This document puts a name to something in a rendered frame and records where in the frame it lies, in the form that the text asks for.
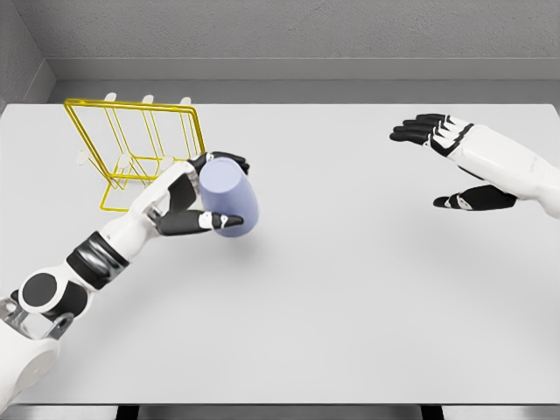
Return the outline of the lavender blue cup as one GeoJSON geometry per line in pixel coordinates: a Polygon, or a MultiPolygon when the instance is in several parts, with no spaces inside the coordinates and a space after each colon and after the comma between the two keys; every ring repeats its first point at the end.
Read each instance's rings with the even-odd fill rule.
{"type": "Polygon", "coordinates": [[[255,227],[259,218],[257,198],[247,175],[233,159],[218,157],[205,164],[199,189],[207,211],[243,218],[241,225],[220,229],[218,235],[240,237],[255,227]]]}

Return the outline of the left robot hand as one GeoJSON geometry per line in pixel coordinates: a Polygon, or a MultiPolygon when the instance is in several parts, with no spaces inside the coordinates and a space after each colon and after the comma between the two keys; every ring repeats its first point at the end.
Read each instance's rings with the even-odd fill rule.
{"type": "Polygon", "coordinates": [[[249,175],[244,157],[215,151],[172,164],[136,198],[127,215],[162,236],[193,235],[241,225],[243,218],[207,211],[200,194],[200,172],[215,158],[231,158],[249,175]]]}

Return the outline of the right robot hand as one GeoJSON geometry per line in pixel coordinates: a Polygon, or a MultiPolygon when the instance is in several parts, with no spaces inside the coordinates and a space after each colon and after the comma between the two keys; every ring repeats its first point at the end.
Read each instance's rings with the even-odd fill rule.
{"type": "Polygon", "coordinates": [[[519,200],[540,200],[543,179],[539,164],[543,160],[486,125],[454,115],[420,114],[395,126],[389,138],[426,147],[486,182],[438,197],[434,207],[489,211],[513,207],[519,200]]]}

